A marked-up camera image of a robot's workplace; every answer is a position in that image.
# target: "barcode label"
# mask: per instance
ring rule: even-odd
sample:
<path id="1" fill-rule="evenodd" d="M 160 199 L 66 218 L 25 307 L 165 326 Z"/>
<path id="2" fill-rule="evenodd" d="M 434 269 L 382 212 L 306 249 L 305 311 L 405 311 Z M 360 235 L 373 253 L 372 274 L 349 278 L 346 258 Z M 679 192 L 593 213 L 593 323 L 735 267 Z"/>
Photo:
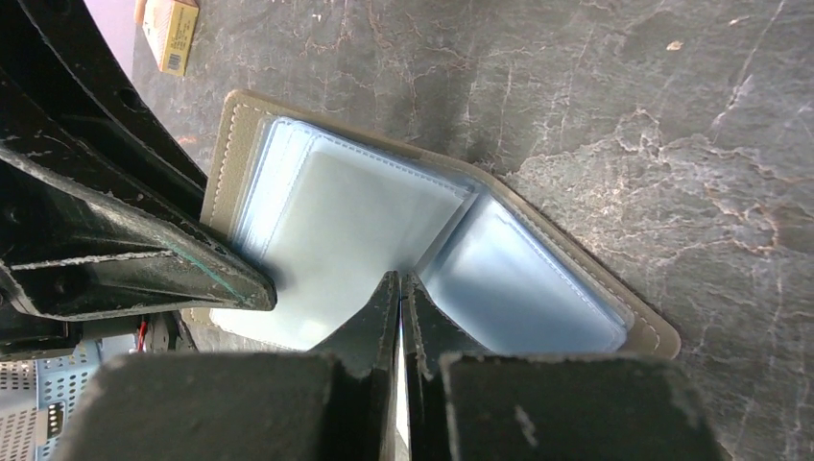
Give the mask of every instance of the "barcode label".
<path id="1" fill-rule="evenodd" d="M 176 55 L 175 53 L 170 54 L 170 60 L 167 62 L 167 67 L 170 70 L 179 70 L 180 69 L 180 55 Z"/>

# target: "white stitching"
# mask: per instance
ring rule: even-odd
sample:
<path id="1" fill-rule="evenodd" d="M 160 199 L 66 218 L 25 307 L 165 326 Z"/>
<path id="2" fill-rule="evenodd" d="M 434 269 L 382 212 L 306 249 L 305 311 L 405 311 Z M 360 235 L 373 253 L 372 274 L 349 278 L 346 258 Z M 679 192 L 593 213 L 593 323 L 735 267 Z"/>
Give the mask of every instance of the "white stitching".
<path id="1" fill-rule="evenodd" d="M 227 147 L 226 147 L 226 150 L 224 151 L 224 158 L 223 158 L 223 160 L 221 161 L 221 167 L 220 167 L 220 170 L 219 170 L 219 172 L 218 172 L 218 185 L 215 187 L 215 197 L 214 197 L 213 202 L 212 202 L 212 214 L 209 216 L 209 225 L 210 225 L 210 226 L 212 225 L 212 221 L 215 219 L 215 209 L 217 208 L 217 205 L 218 205 L 218 194 L 220 194 L 220 192 L 221 192 L 221 183 L 222 183 L 222 181 L 223 181 L 223 177 L 224 177 L 224 167 L 226 166 L 226 162 L 227 162 L 227 158 L 228 158 L 228 151 L 229 151 L 229 147 L 230 147 L 230 144 L 231 144 L 231 137 L 232 137 L 232 133 L 234 132 L 234 117 L 236 117 L 236 116 L 237 116 L 237 108 L 254 109 L 254 110 L 255 110 L 255 111 L 257 111 L 257 112 L 260 112 L 260 113 L 265 113 L 266 115 L 269 115 L 269 116 L 272 116 L 272 115 L 273 115 L 271 112 L 268 112 L 267 110 L 258 109 L 258 108 L 255 108 L 255 107 L 252 107 L 252 106 L 249 106 L 249 105 L 246 105 L 246 104 L 242 104 L 242 103 L 241 103 L 241 104 L 236 104 L 236 105 L 234 106 L 234 109 L 232 110 L 232 113 L 231 113 L 231 118 L 230 118 L 230 122 L 231 122 L 231 123 L 229 124 L 229 129 L 228 129 L 228 135 L 227 135 Z M 459 173 L 464 173 L 464 174 L 466 173 L 466 171 L 464 171 L 464 170 L 462 170 L 462 169 L 460 169 L 460 168 L 456 168 L 456 167 L 451 166 L 451 165 L 445 165 L 445 167 L 447 167 L 447 168 L 449 168 L 449 169 L 451 169 L 451 170 L 453 170 L 453 171 L 457 171 L 457 172 L 459 172 Z M 535 229 L 537 229 L 539 232 L 541 232 L 541 233 L 543 233 L 543 234 L 548 235 L 548 234 L 547 234 L 547 232 L 546 232 L 545 230 L 540 229 L 540 228 L 539 228 L 538 226 L 536 226 L 534 223 L 528 223 L 528 224 L 530 224 L 530 225 L 534 226 L 534 228 L 535 228 Z M 560 244 L 557 242 L 557 240 L 556 240 L 556 239 L 554 239 L 554 238 L 553 238 L 551 235 L 548 235 L 548 237 L 551 239 L 551 241 L 554 243 L 554 245 L 556 245 L 556 246 L 557 246 L 557 248 L 559 248 L 559 249 L 560 249 L 560 251 L 562 251 L 563 253 L 565 253 L 566 255 L 568 255 L 568 257 L 570 257 L 570 258 L 571 258 L 571 260 L 573 260 L 574 262 L 576 262 L 576 263 L 577 263 L 577 265 L 578 265 L 578 266 L 580 266 L 580 267 L 581 267 L 581 268 L 582 268 L 584 271 L 586 271 L 586 272 L 587 272 L 587 273 L 588 273 L 588 274 L 589 274 L 591 277 L 593 277 L 593 279 L 595 279 L 596 281 L 598 281 L 598 282 L 599 282 L 599 284 L 601 284 L 601 285 L 602 285 L 602 286 L 603 286 L 603 287 L 604 287 L 606 290 L 608 290 L 608 292 L 609 292 L 609 293 L 611 293 L 611 294 L 612 294 L 612 295 L 613 295 L 613 296 L 614 296 L 614 297 L 615 297 L 615 298 L 616 298 L 618 301 L 620 301 L 620 302 L 621 302 L 622 304 L 624 304 L 624 305 L 625 305 L 625 306 L 626 306 L 628 309 L 630 309 L 630 310 L 633 312 L 633 314 L 634 314 L 634 315 L 635 315 L 635 316 L 636 316 L 636 317 L 637 317 L 639 320 L 641 320 L 641 321 L 644 323 L 644 325 L 645 325 L 645 326 L 647 326 L 647 328 L 649 328 L 649 329 L 650 329 L 650 330 L 653 332 L 653 334 L 656 336 L 656 344 L 653 346 L 653 350 L 652 350 L 652 352 L 655 352 L 655 351 L 658 349 L 658 346 L 660 346 L 660 345 L 661 345 L 661 335 L 660 335 L 660 334 L 658 334 L 658 331 L 656 330 L 656 328 L 655 328 L 655 327 L 653 327 L 653 325 L 651 325 L 651 324 L 650 324 L 650 322 L 648 322 L 648 321 L 647 321 L 647 319 L 645 319 L 645 318 L 644 318 L 644 316 L 643 316 L 643 315 L 642 315 L 642 314 L 641 314 L 641 313 L 640 313 L 640 312 L 639 312 L 637 309 L 635 309 L 633 306 L 631 306 L 629 303 L 627 303 L 625 300 L 623 300 L 621 296 L 617 295 L 615 291 L 613 291 L 613 290 L 612 290 L 610 287 L 608 287 L 608 286 L 607 286 L 607 285 L 606 285 L 606 284 L 605 284 L 603 281 L 601 281 L 601 280 L 600 280 L 600 279 L 599 279 L 599 278 L 598 278 L 598 277 L 597 277 L 597 276 L 596 276 L 596 275 L 595 275 L 593 272 L 591 272 L 591 271 L 590 271 L 590 270 L 589 270 L 589 269 L 588 269 L 586 266 L 584 266 L 584 265 L 583 265 L 583 264 L 582 264 L 580 261 L 578 261 L 578 260 L 577 260 L 577 259 L 576 259 L 576 258 L 575 258 L 575 257 L 574 257 L 572 254 L 571 254 L 571 252 L 570 252 L 570 251 L 568 251 L 568 250 L 566 250 L 565 248 L 563 248 L 563 246 L 562 246 L 562 245 L 560 245 Z"/>
<path id="2" fill-rule="evenodd" d="M 221 194 L 221 185 L 223 185 L 224 182 L 224 169 L 227 166 L 229 148 L 231 147 L 231 136 L 234 134 L 234 117 L 237 116 L 237 108 L 254 109 L 260 113 L 271 115 L 265 110 L 253 108 L 252 106 L 246 104 L 236 104 L 234 105 L 234 109 L 231 110 L 231 117 L 229 118 L 229 130 L 227 134 L 227 147 L 224 150 L 224 158 L 221 160 L 221 167 L 218 169 L 218 185 L 215 186 L 215 196 L 212 198 L 212 212 L 209 214 L 209 226 L 212 226 L 212 222 L 215 220 L 215 211 L 218 209 L 218 198 Z"/>

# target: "screw hole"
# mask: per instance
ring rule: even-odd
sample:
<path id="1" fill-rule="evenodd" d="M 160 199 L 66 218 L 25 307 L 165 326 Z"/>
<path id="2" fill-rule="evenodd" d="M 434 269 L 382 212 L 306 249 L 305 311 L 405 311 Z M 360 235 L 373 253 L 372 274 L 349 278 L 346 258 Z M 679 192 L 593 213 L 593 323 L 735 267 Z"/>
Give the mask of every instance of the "screw hole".
<path id="1" fill-rule="evenodd" d="M 127 108 L 132 110 L 133 112 L 143 112 L 147 110 L 147 107 L 144 106 L 144 102 L 141 101 L 141 98 L 138 96 L 138 93 L 136 93 L 132 89 L 130 88 L 120 89 L 118 95 L 119 99 L 122 100 L 122 104 L 127 106 Z"/>

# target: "open wallet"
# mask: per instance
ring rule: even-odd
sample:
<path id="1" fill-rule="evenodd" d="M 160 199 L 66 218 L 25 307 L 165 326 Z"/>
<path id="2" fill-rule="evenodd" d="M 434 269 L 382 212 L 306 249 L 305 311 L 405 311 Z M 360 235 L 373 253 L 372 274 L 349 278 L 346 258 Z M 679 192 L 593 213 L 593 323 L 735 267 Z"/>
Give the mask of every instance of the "open wallet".
<path id="1" fill-rule="evenodd" d="M 271 311 L 186 309 L 183 319 L 280 349 L 314 350 L 390 271 L 412 285 L 402 297 L 418 289 L 480 351 L 672 358 L 681 346 L 489 173 L 250 91 L 226 99 L 201 220 L 278 299 Z"/>

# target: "red wire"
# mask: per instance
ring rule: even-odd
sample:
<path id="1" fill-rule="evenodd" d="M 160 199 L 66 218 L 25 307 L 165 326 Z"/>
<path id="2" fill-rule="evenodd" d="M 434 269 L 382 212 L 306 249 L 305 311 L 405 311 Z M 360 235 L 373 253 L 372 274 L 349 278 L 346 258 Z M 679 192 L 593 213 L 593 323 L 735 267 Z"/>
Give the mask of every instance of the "red wire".
<path id="1" fill-rule="evenodd" d="M 144 339 L 147 336 L 147 321 L 142 320 L 141 326 L 138 328 L 138 342 L 136 343 L 135 350 L 137 352 L 144 352 Z"/>

